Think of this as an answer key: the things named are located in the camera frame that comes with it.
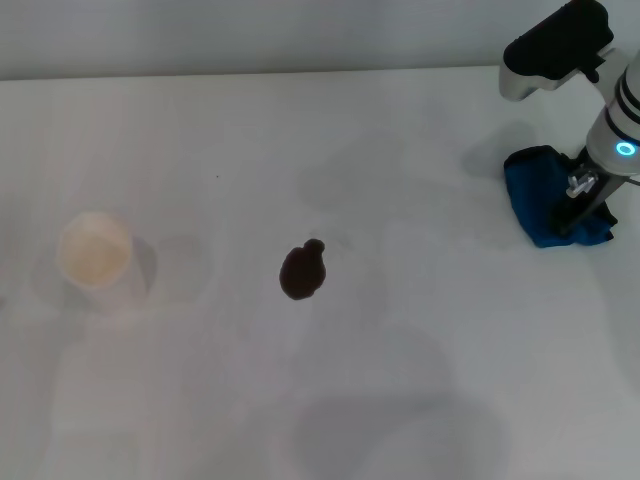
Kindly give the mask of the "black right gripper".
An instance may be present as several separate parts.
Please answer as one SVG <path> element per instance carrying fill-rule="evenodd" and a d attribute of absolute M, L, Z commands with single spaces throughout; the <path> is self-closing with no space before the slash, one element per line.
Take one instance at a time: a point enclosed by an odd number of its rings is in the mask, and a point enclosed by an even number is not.
<path fill-rule="evenodd" d="M 576 226 L 628 181 L 627 176 L 611 174 L 597 165 L 582 149 L 576 158 L 560 155 L 568 186 L 552 208 L 552 230 L 568 236 Z"/>

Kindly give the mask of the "black water stain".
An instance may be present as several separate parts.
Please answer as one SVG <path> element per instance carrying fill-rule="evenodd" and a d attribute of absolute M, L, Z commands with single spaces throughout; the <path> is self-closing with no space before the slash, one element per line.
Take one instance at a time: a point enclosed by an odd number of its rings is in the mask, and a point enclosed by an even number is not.
<path fill-rule="evenodd" d="M 307 299 L 323 285 L 326 279 L 324 250 L 325 244 L 321 240 L 309 239 L 286 255 L 279 282 L 287 297 L 295 301 Z"/>

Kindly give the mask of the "blue rag with black trim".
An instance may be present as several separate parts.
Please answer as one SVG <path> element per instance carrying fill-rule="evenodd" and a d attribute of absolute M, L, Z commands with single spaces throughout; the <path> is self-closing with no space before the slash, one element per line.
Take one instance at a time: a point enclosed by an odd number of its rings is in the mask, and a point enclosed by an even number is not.
<path fill-rule="evenodd" d="M 617 218 L 603 204 L 569 232 L 561 233 L 554 209 L 566 200 L 569 157 L 549 145 L 511 154 L 503 164 L 514 214 L 532 243 L 541 249 L 569 245 L 596 246 L 614 239 Z"/>

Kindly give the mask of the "white paper cup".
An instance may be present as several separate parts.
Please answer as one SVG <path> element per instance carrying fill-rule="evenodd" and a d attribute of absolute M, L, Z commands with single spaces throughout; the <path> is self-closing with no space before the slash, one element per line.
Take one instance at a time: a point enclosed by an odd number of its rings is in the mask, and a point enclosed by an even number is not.
<path fill-rule="evenodd" d="M 60 234 L 55 260 L 65 280 L 100 310 L 134 309 L 146 296 L 133 236 L 112 214 L 89 211 L 73 218 Z"/>

